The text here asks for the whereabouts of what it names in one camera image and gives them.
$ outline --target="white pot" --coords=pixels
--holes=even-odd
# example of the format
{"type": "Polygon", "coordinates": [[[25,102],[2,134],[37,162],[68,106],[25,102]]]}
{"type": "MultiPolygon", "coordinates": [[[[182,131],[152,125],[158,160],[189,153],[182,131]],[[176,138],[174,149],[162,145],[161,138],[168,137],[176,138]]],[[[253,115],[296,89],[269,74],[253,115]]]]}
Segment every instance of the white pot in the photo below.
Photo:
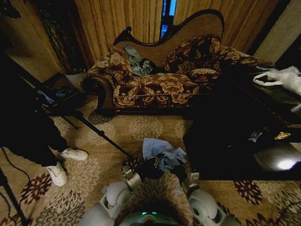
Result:
{"type": "Polygon", "coordinates": [[[80,79],[84,76],[86,72],[81,72],[78,74],[65,74],[68,81],[79,90],[79,92],[83,93],[84,90],[79,86],[80,79]]]}

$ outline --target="patterned carpet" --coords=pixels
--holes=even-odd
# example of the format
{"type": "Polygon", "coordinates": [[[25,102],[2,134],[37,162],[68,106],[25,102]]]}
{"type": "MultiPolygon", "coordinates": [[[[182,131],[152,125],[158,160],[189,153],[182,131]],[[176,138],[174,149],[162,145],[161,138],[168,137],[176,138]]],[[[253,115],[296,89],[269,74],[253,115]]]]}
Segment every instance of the patterned carpet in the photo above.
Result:
{"type": "MultiPolygon", "coordinates": [[[[104,118],[94,113],[95,106],[96,98],[89,96],[80,110],[85,118],[135,156],[142,156],[145,137],[167,140],[174,147],[184,149],[182,137],[192,122],[181,116],[119,115],[104,118]]],[[[121,165],[126,160],[122,153],[79,121],[72,119],[80,126],[75,130],[62,118],[54,120],[70,146],[90,154],[86,161],[68,159],[63,163],[69,174],[66,186],[53,185],[45,169],[6,149],[10,160],[29,174],[29,186],[27,177],[12,168],[3,153],[0,158],[1,168],[33,226],[77,225],[89,207],[101,199],[102,188],[122,179],[121,165]]],[[[200,186],[244,226],[301,225],[301,181],[200,181],[200,186]]],[[[127,211],[154,203],[160,203],[158,206],[167,207],[166,210],[178,215],[177,219],[183,225],[193,225],[188,202],[174,175],[146,180],[131,197],[127,211]]],[[[14,208],[10,216],[6,203],[1,200],[0,226],[14,226],[14,221],[21,225],[14,208]]]]}

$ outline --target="dark coffee table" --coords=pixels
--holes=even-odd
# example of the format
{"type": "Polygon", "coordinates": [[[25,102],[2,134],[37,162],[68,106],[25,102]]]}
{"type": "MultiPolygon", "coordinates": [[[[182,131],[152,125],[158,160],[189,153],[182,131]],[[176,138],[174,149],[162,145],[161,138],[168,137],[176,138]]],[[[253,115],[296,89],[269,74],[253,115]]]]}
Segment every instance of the dark coffee table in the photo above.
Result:
{"type": "Polygon", "coordinates": [[[301,142],[301,117],[298,96],[286,90],[277,98],[270,96],[272,89],[280,87],[263,90],[253,84],[253,76],[232,70],[196,109],[194,123],[183,140],[190,164],[200,171],[201,179],[301,179],[300,164],[291,171],[275,172],[255,158],[261,153],[259,157],[265,156],[269,164],[262,153],[279,151],[279,146],[296,152],[293,156],[299,158],[290,142],[301,142]],[[283,101],[288,96],[289,102],[283,101]],[[254,131],[263,133],[256,143],[248,139],[254,131]],[[290,135],[275,139],[280,132],[290,135]]]}

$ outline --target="white sneaker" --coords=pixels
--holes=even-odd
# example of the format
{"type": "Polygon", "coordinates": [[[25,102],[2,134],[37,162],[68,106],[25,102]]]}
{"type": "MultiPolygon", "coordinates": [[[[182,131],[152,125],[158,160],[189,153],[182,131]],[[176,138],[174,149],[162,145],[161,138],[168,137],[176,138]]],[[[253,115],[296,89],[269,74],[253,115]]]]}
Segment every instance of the white sneaker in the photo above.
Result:
{"type": "Polygon", "coordinates": [[[59,162],[57,162],[56,166],[47,166],[46,169],[56,186],[62,187],[68,182],[68,175],[59,162]]]}
{"type": "Polygon", "coordinates": [[[64,150],[61,153],[61,156],[65,159],[70,158],[70,159],[75,159],[77,161],[83,161],[88,158],[89,154],[85,151],[68,147],[66,150],[64,150]]]}

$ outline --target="floral upholstery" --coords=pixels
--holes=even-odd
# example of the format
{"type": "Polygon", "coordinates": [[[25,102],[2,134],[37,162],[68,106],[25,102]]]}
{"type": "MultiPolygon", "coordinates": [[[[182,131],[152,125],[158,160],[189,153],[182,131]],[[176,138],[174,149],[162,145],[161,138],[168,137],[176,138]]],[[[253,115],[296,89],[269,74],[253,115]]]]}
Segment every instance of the floral upholstery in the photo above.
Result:
{"type": "Polygon", "coordinates": [[[176,47],[163,66],[167,73],[134,77],[127,54],[112,46],[108,55],[88,70],[81,84],[89,77],[108,80],[114,90],[111,100],[117,108],[187,107],[200,95],[210,93],[227,70],[224,66],[255,68],[273,64],[224,47],[215,35],[205,35],[176,47]]]}
{"type": "Polygon", "coordinates": [[[215,56],[220,47],[220,38],[216,35],[204,35],[193,38],[170,52],[163,62],[164,69],[171,73],[188,74],[197,68],[220,70],[215,56]]]}
{"type": "Polygon", "coordinates": [[[199,85],[186,75],[157,73],[118,85],[114,103],[118,107],[183,107],[190,106],[195,95],[201,95],[199,85]]]}
{"type": "Polygon", "coordinates": [[[128,55],[116,46],[111,46],[110,54],[110,64],[107,72],[116,79],[118,84],[127,84],[133,79],[133,72],[128,60],[128,55]]]}
{"type": "Polygon", "coordinates": [[[270,62],[269,60],[261,60],[257,59],[253,56],[250,56],[248,54],[239,52],[238,50],[226,47],[226,46],[220,46],[219,52],[218,52],[218,60],[221,62],[222,65],[232,65],[232,66],[239,66],[239,67],[274,67],[275,65],[270,62]]]}
{"type": "Polygon", "coordinates": [[[80,85],[84,87],[84,81],[90,77],[98,77],[106,79],[110,82],[113,89],[115,89],[117,85],[117,81],[114,76],[111,76],[109,71],[110,64],[110,53],[107,53],[105,56],[99,58],[99,60],[87,71],[87,73],[81,78],[80,85]]]}
{"type": "Polygon", "coordinates": [[[188,77],[197,83],[202,90],[212,90],[220,73],[209,68],[198,68],[189,72],[188,77]]]}

